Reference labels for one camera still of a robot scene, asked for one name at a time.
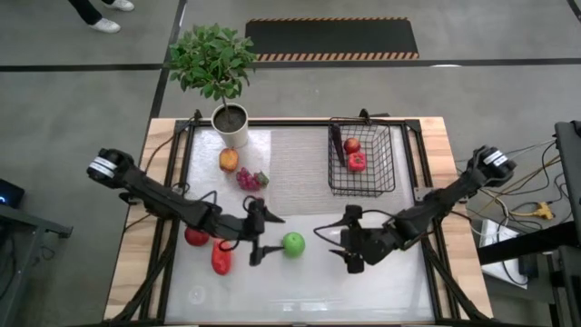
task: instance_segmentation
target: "concrete floor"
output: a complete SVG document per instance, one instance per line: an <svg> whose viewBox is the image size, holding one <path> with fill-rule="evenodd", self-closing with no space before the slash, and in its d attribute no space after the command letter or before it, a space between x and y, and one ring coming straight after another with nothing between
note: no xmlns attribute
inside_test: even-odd
<svg viewBox="0 0 581 327"><path fill-rule="evenodd" d="M95 1L123 27L101 35L84 27L64 0L4 0L0 65L160 63L178 1L135 3L136 11L126 14ZM581 56L581 24L565 0L190 0L182 30L214 22L243 30L257 17L366 15L410 17L422 59ZM84 170L101 147L139 156L158 78L157 71L0 73L0 178L26 189L28 212L74 225L67 241L47 238L56 257L34 270L19 326L100 321L127 208ZM550 139L555 122L580 119L580 84L577 65L261 69L237 102L253 116L353 116L363 107L444 116L454 155L462 159L482 144L511 150ZM170 83L160 116L189 117L196 108L210 116L215 106ZM518 157L517 176L540 165L540 152ZM556 166L550 174L560 171ZM550 187L507 203L556 196ZM470 207L485 200L476 197ZM564 202L554 210L559 220L568 214ZM497 208L487 215L500 217ZM547 307L537 301L546 289L530 302L510 297L512 286L487 284L498 319L549 324Z"/></svg>

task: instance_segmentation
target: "floor mat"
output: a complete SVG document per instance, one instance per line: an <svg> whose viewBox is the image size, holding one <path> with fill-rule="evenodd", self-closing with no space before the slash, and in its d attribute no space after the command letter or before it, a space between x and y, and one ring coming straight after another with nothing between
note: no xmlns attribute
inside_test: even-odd
<svg viewBox="0 0 581 327"><path fill-rule="evenodd" d="M251 19L259 62L418 59L406 17Z"/></svg>

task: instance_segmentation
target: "wire basket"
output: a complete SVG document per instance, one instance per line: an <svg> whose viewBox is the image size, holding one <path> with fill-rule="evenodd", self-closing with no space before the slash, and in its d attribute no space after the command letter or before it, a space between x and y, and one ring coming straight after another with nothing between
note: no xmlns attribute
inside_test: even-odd
<svg viewBox="0 0 581 327"><path fill-rule="evenodd" d="M331 135L331 127L338 124L341 130L341 151L347 161L343 143L354 137L361 143L360 152L367 159L362 172L350 172L341 165ZM388 125L374 124L370 120L331 118L329 123L329 186L334 195L377 197L396 188L393 168L391 132Z"/></svg>

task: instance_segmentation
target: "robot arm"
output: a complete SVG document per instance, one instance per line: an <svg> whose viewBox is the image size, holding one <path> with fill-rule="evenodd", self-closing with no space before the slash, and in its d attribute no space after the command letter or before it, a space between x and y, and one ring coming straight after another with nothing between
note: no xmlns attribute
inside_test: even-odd
<svg viewBox="0 0 581 327"><path fill-rule="evenodd" d="M264 223L284 223L269 212L263 199L252 198L248 216L239 219L222 214L215 203L184 199L171 188L165 187L146 176L135 166L133 158L114 149L101 149L87 168L89 177L112 189L125 189L143 200L148 213L164 219L177 218L188 227L206 232L213 237L231 241L252 242L251 265L258 265L268 253L268 247L259 247L259 236L264 233Z"/></svg>
<svg viewBox="0 0 581 327"><path fill-rule="evenodd" d="M467 170L454 183L427 194L422 203L394 214L382 228L361 228L362 208L348 205L339 222L326 226L348 227L341 231L340 245L344 251L330 251L343 258L349 273L362 273L363 262L373 265L393 250L407 250L427 234L431 223L440 224L456 202L474 196L481 187L503 185L513 176L516 166L497 148L483 146L474 151Z"/></svg>

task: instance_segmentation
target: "grapes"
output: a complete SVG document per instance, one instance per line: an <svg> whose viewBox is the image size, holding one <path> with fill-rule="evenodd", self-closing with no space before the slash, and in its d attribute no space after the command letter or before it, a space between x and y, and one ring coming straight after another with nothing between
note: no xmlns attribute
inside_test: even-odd
<svg viewBox="0 0 581 327"><path fill-rule="evenodd" d="M260 175L258 173L251 175L248 169L244 167L236 173L236 182L238 182L240 188L245 191L259 191L261 186L263 186L260 180Z"/></svg>

